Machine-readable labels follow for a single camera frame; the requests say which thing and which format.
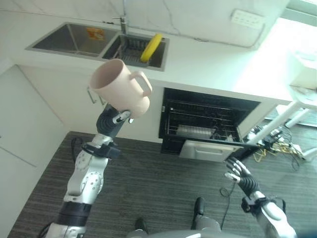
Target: marble wall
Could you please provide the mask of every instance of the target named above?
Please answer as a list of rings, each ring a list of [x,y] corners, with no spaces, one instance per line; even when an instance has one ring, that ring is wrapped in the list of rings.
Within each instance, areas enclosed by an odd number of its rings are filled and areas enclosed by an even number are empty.
[[[123,15],[122,0],[1,0],[0,9],[112,21]]]
[[[250,47],[259,45],[288,0],[1,0],[0,9],[113,21],[128,26]],[[235,9],[265,17],[262,29],[231,22]]]

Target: sticker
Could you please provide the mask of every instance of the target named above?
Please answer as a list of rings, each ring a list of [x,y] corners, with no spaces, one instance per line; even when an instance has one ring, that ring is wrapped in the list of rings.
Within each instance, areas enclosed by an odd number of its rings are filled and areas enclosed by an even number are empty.
[[[87,27],[87,32],[89,35],[89,39],[98,40],[98,41],[105,40],[105,32],[101,28]]]

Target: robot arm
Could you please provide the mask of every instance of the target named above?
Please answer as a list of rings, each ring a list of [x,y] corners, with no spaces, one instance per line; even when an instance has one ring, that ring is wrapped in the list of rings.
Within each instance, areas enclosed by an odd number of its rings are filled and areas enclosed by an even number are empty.
[[[92,142],[82,146],[82,151],[76,158],[74,173],[68,181],[63,206],[57,220],[50,225],[46,238],[84,236],[90,209],[103,187],[108,160],[115,159],[120,154],[113,139],[130,115],[129,111],[119,113],[108,104],[99,116],[98,134]]]
[[[265,236],[296,238],[295,230],[288,224],[285,213],[261,192],[258,182],[245,165],[232,157],[227,159],[226,163],[231,172],[225,173],[225,176],[236,182],[246,194],[242,199],[242,209],[256,217]]]

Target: robot finger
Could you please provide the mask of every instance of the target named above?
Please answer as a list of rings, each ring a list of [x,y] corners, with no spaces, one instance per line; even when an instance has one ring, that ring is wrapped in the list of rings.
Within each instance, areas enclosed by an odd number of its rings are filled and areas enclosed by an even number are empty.
[[[247,169],[247,167],[241,161],[237,160],[234,157],[231,157],[231,160],[233,160],[241,168],[244,174],[247,174],[247,175],[251,174],[250,171]]]
[[[239,172],[242,172],[242,169],[240,168],[240,166],[233,159],[230,159],[230,158],[227,159],[226,163],[234,166],[234,168],[237,169]]]
[[[226,178],[230,179],[231,181],[236,182],[236,183],[239,183],[240,180],[241,180],[241,178],[240,178],[239,176],[236,176],[236,175],[234,175],[234,174],[232,174],[232,173],[230,173],[230,172],[226,172],[226,173],[224,174],[224,176],[225,176]]]
[[[237,176],[240,176],[240,172],[232,164],[227,163],[226,166],[227,168],[231,169],[231,171],[234,172]]]

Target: mug handle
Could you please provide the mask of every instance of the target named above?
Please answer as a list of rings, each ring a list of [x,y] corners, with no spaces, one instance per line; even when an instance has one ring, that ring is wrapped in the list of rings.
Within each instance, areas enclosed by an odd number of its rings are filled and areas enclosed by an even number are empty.
[[[143,90],[142,97],[149,96],[152,93],[152,86],[151,86],[148,78],[145,76],[145,74],[142,71],[135,71],[135,72],[130,74],[130,80],[132,80],[136,77],[143,79],[148,87],[148,89],[146,91]]]

